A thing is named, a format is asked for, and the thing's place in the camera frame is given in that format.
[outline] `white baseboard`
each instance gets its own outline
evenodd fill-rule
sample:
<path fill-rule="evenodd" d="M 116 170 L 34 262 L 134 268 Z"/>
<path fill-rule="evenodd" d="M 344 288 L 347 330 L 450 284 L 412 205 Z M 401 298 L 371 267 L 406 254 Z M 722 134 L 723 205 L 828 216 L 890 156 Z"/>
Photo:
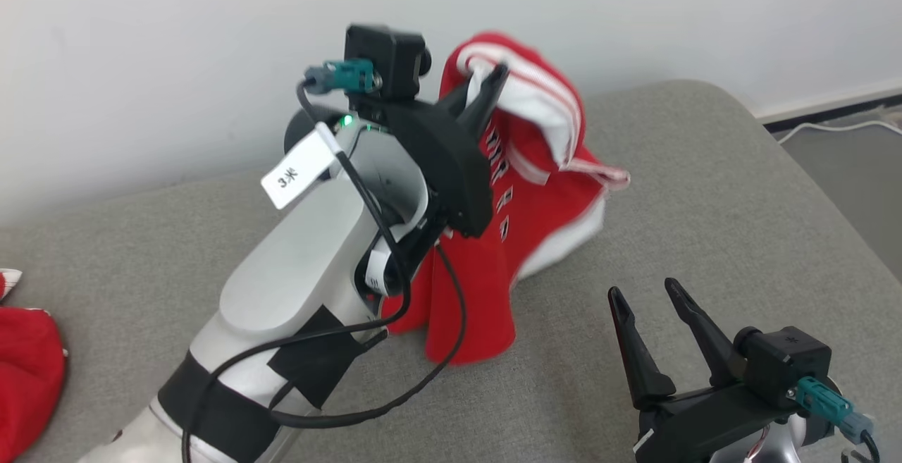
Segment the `white baseboard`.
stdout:
<path fill-rule="evenodd" d="M 785 106 L 773 107 L 773 109 L 765 109 L 764 112 L 755 113 L 755 117 L 758 122 L 767 125 L 767 123 L 822 113 L 845 106 L 854 106 L 854 104 L 862 104 L 871 100 L 879 100 L 880 98 L 893 97 L 897 94 L 902 94 L 902 80 L 884 81 L 879 84 L 860 87 L 852 92 L 828 94 L 827 96 L 785 104 Z"/>

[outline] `red fabric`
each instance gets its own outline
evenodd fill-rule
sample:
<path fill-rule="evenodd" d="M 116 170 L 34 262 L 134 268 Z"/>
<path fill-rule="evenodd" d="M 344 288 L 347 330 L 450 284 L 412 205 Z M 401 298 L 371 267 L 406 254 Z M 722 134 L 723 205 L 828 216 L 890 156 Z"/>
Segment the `red fabric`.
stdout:
<path fill-rule="evenodd" d="M 486 232 L 478 239 L 464 239 L 460 235 L 444 235 L 442 248 L 461 281 L 467 301 L 467 334 L 455 356 L 455 364 L 481 361 L 505 351 L 515 339 L 515 327 L 510 312 L 509 290 L 521 265 L 529 255 L 555 230 L 583 215 L 605 193 L 606 168 L 582 145 L 584 134 L 582 101 L 573 85 L 548 65 L 537 52 L 519 45 L 498 33 L 484 33 L 455 49 L 445 63 L 442 76 L 442 96 L 467 79 L 458 68 L 461 49 L 474 42 L 505 46 L 522 58 L 545 69 L 576 96 L 577 109 L 570 109 L 578 123 L 573 171 L 555 162 L 550 145 L 541 129 L 521 117 L 496 110 L 492 123 L 483 136 L 481 147 L 490 159 L 493 172 L 495 216 Z M 512 71 L 512 78 L 523 78 L 529 84 L 542 81 Z M 548 96 L 556 90 L 547 88 Z M 529 163 L 548 172 L 544 184 L 527 180 L 509 161 L 509 150 L 515 147 Z M 625 171 L 609 168 L 613 174 Z M 409 312 L 389 327 L 394 332 L 410 331 L 428 325 L 426 356 L 440 361 L 447 356 L 457 340 L 460 309 L 457 293 L 441 258 L 431 252 L 416 275 Z M 399 309 L 400 299 L 387 299 L 383 313 Z"/>
<path fill-rule="evenodd" d="M 0 463 L 11 463 L 41 435 L 62 389 L 63 361 L 47 312 L 0 307 Z"/>

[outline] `white cable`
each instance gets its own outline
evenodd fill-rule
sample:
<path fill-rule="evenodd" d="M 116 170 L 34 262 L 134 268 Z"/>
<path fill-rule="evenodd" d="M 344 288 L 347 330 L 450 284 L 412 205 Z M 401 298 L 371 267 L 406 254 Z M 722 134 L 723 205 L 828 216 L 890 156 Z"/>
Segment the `white cable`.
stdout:
<path fill-rule="evenodd" d="M 751 449 L 748 450 L 748 454 L 745 456 L 745 459 L 742 460 L 742 463 L 753 463 L 755 457 L 758 456 L 758 453 L 761 453 L 761 450 L 764 448 L 764 440 L 767 438 L 767 434 L 770 433 L 770 424 L 766 425 L 763 430 L 761 430 L 761 438 L 758 438 L 758 442 L 751 446 Z"/>
<path fill-rule="evenodd" d="M 886 128 L 890 132 L 898 133 L 902 135 L 902 130 L 899 130 L 898 127 L 889 125 L 889 123 L 882 121 L 866 121 L 864 123 L 858 123 L 857 125 L 849 125 L 849 126 L 824 126 L 824 125 L 815 125 L 814 123 L 802 123 L 802 125 L 796 126 L 796 128 L 792 129 L 792 132 L 787 133 L 782 139 L 777 141 L 777 144 L 782 144 L 783 142 L 789 141 L 793 135 L 796 134 L 799 130 L 803 130 L 806 128 L 812 128 L 814 130 L 821 130 L 824 132 L 850 132 L 853 130 L 857 130 L 859 128 L 864 128 L 865 126 L 877 125 Z"/>

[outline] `red cloth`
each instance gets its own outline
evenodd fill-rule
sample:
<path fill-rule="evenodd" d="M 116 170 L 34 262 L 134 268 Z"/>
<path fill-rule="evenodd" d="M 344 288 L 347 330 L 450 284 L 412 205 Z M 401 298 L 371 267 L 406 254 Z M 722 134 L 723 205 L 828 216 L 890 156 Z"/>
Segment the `red cloth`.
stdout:
<path fill-rule="evenodd" d="M 508 64 L 510 76 L 481 143 L 492 165 L 495 216 L 479 239 L 453 233 L 441 238 L 467 301 L 467 335 L 455 364 L 495 357 L 513 343 L 513 283 L 595 234 L 607 189 L 629 184 L 626 171 L 600 163 L 583 147 L 583 104 L 570 81 L 513 39 L 483 33 L 455 49 L 445 63 L 440 93 L 473 74 L 468 97 L 474 97 L 499 61 Z M 440 361 L 457 340 L 460 309 L 434 252 L 420 266 L 412 294 L 408 313 L 389 329 L 428 325 L 426 356 Z M 399 298 L 387 299 L 383 313 L 399 308 Z"/>
<path fill-rule="evenodd" d="M 3 300 L 6 294 L 10 292 L 10 289 L 16 286 L 20 277 L 22 277 L 22 271 L 0 269 L 0 300 Z"/>
<path fill-rule="evenodd" d="M 0 273 L 0 292 L 4 283 Z M 11 463 L 41 435 L 62 389 L 63 361 L 47 312 L 0 307 L 0 463 Z"/>

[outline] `black cable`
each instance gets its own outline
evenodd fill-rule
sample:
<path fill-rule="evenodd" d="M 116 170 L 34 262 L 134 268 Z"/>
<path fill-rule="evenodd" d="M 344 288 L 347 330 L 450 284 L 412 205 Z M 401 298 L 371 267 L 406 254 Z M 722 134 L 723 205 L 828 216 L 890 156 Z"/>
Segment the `black cable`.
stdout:
<path fill-rule="evenodd" d="M 401 396 L 397 396 L 393 401 L 387 402 L 385 405 L 381 407 L 377 407 L 374 409 L 365 409 L 363 412 L 354 412 L 354 414 L 341 414 L 341 415 L 323 415 L 323 416 L 307 416 L 307 415 L 292 415 L 292 414 L 284 414 L 284 412 L 275 411 L 274 408 L 276 405 L 279 405 L 279 402 L 287 395 L 291 389 L 293 389 L 293 383 L 286 383 L 283 388 L 280 389 L 279 393 L 273 397 L 273 401 L 270 402 L 270 414 L 273 416 L 273 420 L 278 422 L 278 424 L 287 426 L 289 428 L 301 428 L 302 430 L 324 430 L 325 428 L 342 428 L 345 426 L 351 426 L 354 424 L 360 424 L 364 421 L 370 421 L 371 419 L 375 419 L 377 417 L 386 415 L 389 411 L 392 411 L 393 408 L 397 406 L 403 405 L 406 401 L 416 395 L 423 390 L 432 380 L 438 376 L 439 373 L 449 363 L 451 363 L 451 359 L 457 354 L 457 351 L 460 350 L 461 345 L 464 343 L 464 335 L 467 334 L 467 306 L 464 301 L 464 291 L 460 286 L 460 281 L 457 279 L 457 274 L 454 271 L 454 268 L 451 267 L 450 261 L 448 261 L 447 255 L 445 255 L 445 251 L 442 250 L 440 245 L 435 247 L 435 250 L 438 251 L 438 256 L 441 257 L 442 263 L 445 265 L 445 270 L 448 271 L 449 276 L 451 276 L 451 281 L 454 283 L 455 292 L 457 293 L 457 303 L 460 306 L 460 331 L 457 334 L 457 341 L 454 343 L 454 347 L 451 348 L 450 352 L 448 352 L 447 356 L 442 359 L 441 363 L 438 363 L 435 368 L 432 369 L 431 372 L 419 383 L 409 389 L 408 392 L 403 393 Z"/>
<path fill-rule="evenodd" d="M 867 431 L 861 432 L 861 440 L 864 440 L 864 445 L 867 446 L 867 451 L 870 452 L 870 458 L 857 450 L 851 450 L 849 454 L 860 463 L 880 463 L 880 451 L 877 450 L 877 444 L 874 443 L 874 438 L 870 436 L 870 433 Z M 841 463 L 848 463 L 848 456 L 846 456 L 845 451 L 840 455 L 840 461 Z"/>
<path fill-rule="evenodd" d="M 297 85 L 297 100 L 299 100 L 300 104 L 304 111 L 309 114 L 310 119 L 316 120 L 316 116 L 313 111 L 313 106 L 310 104 L 309 98 L 307 98 L 307 92 L 305 90 L 307 85 L 313 84 L 315 81 L 313 80 L 304 80 L 302 83 Z M 222 373 L 225 373 L 226 370 L 234 366 L 235 364 L 240 363 L 242 360 L 245 360 L 248 357 L 255 356 L 256 354 L 260 354 L 261 352 L 265 352 L 267 350 L 274 350 L 274 348 L 279 347 L 287 347 L 288 345 L 294 345 L 296 343 L 306 341 L 312 338 L 321 338 L 326 335 L 337 335 L 337 334 L 347 334 L 354 333 L 358 331 L 370 331 L 375 328 L 383 328 L 390 323 L 397 321 L 402 318 L 410 306 L 410 274 L 407 270 L 405 264 L 402 263 L 402 253 L 400 252 L 399 245 L 397 245 L 397 241 L 395 241 L 394 236 L 392 235 L 392 231 L 390 231 L 390 226 L 383 214 L 379 210 L 379 206 L 376 201 L 373 199 L 373 195 L 371 195 L 370 191 L 366 189 L 363 178 L 358 174 L 357 169 L 354 168 L 354 165 L 351 164 L 347 155 L 344 152 L 338 152 L 335 155 L 338 159 L 339 164 L 344 168 L 345 172 L 347 172 L 348 178 L 350 178 L 351 183 L 354 184 L 355 189 L 357 189 L 358 193 L 360 193 L 361 198 L 364 200 L 364 205 L 367 210 L 369 210 L 370 214 L 373 216 L 373 219 L 376 222 L 377 228 L 379 228 L 379 233 L 385 239 L 386 245 L 389 248 L 390 253 L 392 254 L 392 261 L 399 271 L 399 277 L 402 281 L 402 306 L 395 312 L 392 316 L 387 316 L 384 319 L 376 319 L 376 321 L 363 322 L 360 324 L 352 324 L 351 326 L 337 327 L 337 328 L 329 328 L 324 329 L 324 331 L 313 331 L 309 333 L 299 334 L 299 335 L 291 335 L 291 337 L 280 338 L 274 341 L 270 341 L 261 345 L 257 345 L 257 347 L 249 348 L 244 352 L 237 354 L 234 357 L 231 357 L 229 360 L 226 360 L 219 367 L 217 367 L 213 372 L 207 377 L 206 383 L 200 391 L 199 396 L 197 396 L 197 401 L 194 403 L 193 408 L 190 410 L 189 415 L 187 415 L 187 420 L 185 425 L 183 426 L 183 436 L 181 436 L 181 459 L 183 463 L 191 463 L 191 431 L 193 431 L 194 423 L 197 421 L 197 414 L 203 409 L 203 403 L 206 399 L 207 393 L 209 393 L 210 387 L 216 383 L 216 380 L 219 379 L 219 376 L 222 376 Z M 379 417 L 380 415 L 389 412 L 394 407 L 401 405 L 403 402 L 406 402 L 410 397 L 421 391 L 429 382 L 432 381 L 435 376 L 441 372 L 442 369 L 447 366 L 448 362 L 454 357 L 457 351 L 460 349 L 460 345 L 464 340 L 464 327 L 465 322 L 467 322 L 467 312 L 464 309 L 464 296 L 463 292 L 460 289 L 460 283 L 457 280 L 457 276 L 454 273 L 454 270 L 451 268 L 451 264 L 448 263 L 447 257 L 443 251 L 439 250 L 439 254 L 442 257 L 442 261 L 445 263 L 445 267 L 448 269 L 448 273 L 451 275 L 452 280 L 454 281 L 455 287 L 457 288 L 457 295 L 459 301 L 461 303 L 461 331 L 457 338 L 457 343 L 455 343 L 455 347 L 449 353 L 448 357 L 445 358 L 442 363 L 435 367 L 425 379 L 423 379 L 418 385 L 414 386 L 408 393 L 405 395 L 397 397 L 392 402 L 387 403 L 387 405 L 383 405 L 378 409 L 370 409 L 370 411 L 357 412 L 356 414 L 344 414 L 339 416 L 330 416 L 334 418 L 338 418 L 344 420 L 345 424 L 336 424 L 334 426 L 318 426 L 318 428 L 332 428 L 338 426 L 348 426 L 351 424 L 358 424 L 359 422 L 367 421 L 368 419 L 374 419 L 375 417 Z M 284 393 L 281 392 L 281 395 L 287 395 L 287 391 Z M 384 409 L 384 412 L 381 414 L 373 414 L 374 412 L 380 412 Z M 283 412 L 273 412 L 273 417 L 276 415 L 287 415 Z M 356 415 L 366 416 L 365 418 L 361 418 L 358 421 L 348 422 L 347 420 Z M 324 416 L 322 419 L 328 420 L 329 416 Z"/>
<path fill-rule="evenodd" d="M 313 123 L 316 123 L 316 112 L 313 110 L 313 104 L 310 104 L 310 99 L 307 98 L 307 87 L 313 84 L 316 84 L 316 80 L 307 78 L 307 80 L 297 83 L 297 88 L 295 88 L 294 92 L 297 95 L 297 102 L 300 102 L 300 108 L 307 111 L 307 116 L 310 116 Z"/>

